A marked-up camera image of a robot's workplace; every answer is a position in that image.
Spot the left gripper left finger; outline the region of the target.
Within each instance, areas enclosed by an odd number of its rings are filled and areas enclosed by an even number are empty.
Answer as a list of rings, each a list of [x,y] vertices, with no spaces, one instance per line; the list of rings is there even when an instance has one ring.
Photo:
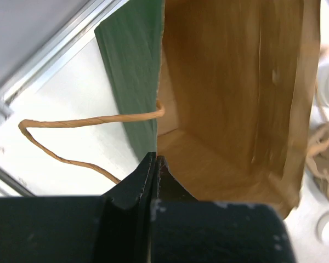
[[[146,262],[155,163],[100,196],[0,198],[0,262]]]

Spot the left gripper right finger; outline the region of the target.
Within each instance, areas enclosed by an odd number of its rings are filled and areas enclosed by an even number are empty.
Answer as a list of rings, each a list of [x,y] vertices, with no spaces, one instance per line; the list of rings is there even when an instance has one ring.
[[[196,200],[156,162],[150,207],[152,262],[295,262],[286,228],[269,205]]]

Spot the green paper bag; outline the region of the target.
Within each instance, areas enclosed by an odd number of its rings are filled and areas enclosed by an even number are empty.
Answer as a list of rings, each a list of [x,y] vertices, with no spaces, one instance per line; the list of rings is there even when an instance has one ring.
[[[135,155],[166,157],[199,200],[299,205],[320,53],[319,1],[128,1],[95,28]]]

